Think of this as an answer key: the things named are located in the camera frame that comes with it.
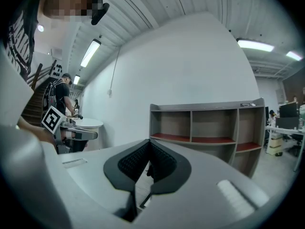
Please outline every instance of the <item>fluorescent ceiling light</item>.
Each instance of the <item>fluorescent ceiling light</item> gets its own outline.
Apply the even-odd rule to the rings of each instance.
[[[44,31],[44,27],[43,27],[43,25],[38,25],[38,26],[37,26],[37,28],[38,28],[38,30],[39,30],[39,31],[41,31],[41,32],[43,32],[43,31]]]
[[[94,55],[95,51],[99,48],[99,46],[101,45],[101,43],[96,40],[93,39],[93,41],[91,42],[89,48],[87,49],[87,52],[85,53],[85,56],[83,57],[82,61],[81,61],[81,66],[82,67],[86,67],[87,64],[89,63],[90,59],[92,58],[92,56]]]
[[[80,76],[79,76],[79,75],[76,75],[76,76],[74,77],[73,84],[77,85],[79,79],[80,79]]]
[[[294,52],[289,52],[288,54],[286,54],[286,56],[293,58],[295,60],[300,61],[302,59],[302,57],[300,57],[299,55],[295,54]]]
[[[238,40],[237,42],[241,48],[252,48],[257,50],[263,50],[267,52],[271,52],[274,46],[261,43],[261,42],[254,42],[254,41],[247,41],[247,40]]]

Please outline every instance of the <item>ceiling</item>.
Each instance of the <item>ceiling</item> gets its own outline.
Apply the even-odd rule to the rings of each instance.
[[[53,58],[62,59],[62,48],[65,34],[69,28],[68,21],[52,20],[44,15],[39,17],[39,24],[44,32],[35,31],[35,51],[43,54],[50,53]]]
[[[286,56],[294,50],[304,55],[302,40],[289,15],[276,0],[104,0],[107,14],[96,25],[80,23],[67,57],[69,73],[81,76],[85,85],[92,74],[118,47],[139,34],[156,29],[174,18],[208,11],[237,38],[275,46],[274,51],[244,49],[256,77],[285,78],[301,62]],[[86,68],[82,58],[93,39],[102,42]]]

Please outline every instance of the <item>wooden shelf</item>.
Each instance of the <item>wooden shelf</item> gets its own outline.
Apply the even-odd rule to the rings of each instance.
[[[256,150],[259,148],[261,148],[261,146],[254,142],[240,143],[240,144],[237,144],[236,152],[237,153],[248,152],[248,151]]]
[[[192,143],[234,144],[235,141],[229,137],[192,137]]]
[[[157,138],[160,140],[173,140],[173,141],[180,141],[180,142],[190,142],[189,136],[183,135],[170,135],[170,134],[163,134],[163,133],[156,133],[151,135],[152,138]]]
[[[230,110],[230,109],[249,109],[262,108],[264,105],[256,106],[222,106],[222,107],[205,107],[205,108],[189,108],[189,109],[152,109],[151,112],[187,112],[187,111],[213,111],[213,110]]]

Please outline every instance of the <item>cap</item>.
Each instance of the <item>cap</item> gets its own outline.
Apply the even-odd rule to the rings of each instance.
[[[69,73],[63,74],[62,77],[68,77],[68,78],[70,78],[69,85],[72,85],[72,77],[71,77],[71,75],[70,75]]]

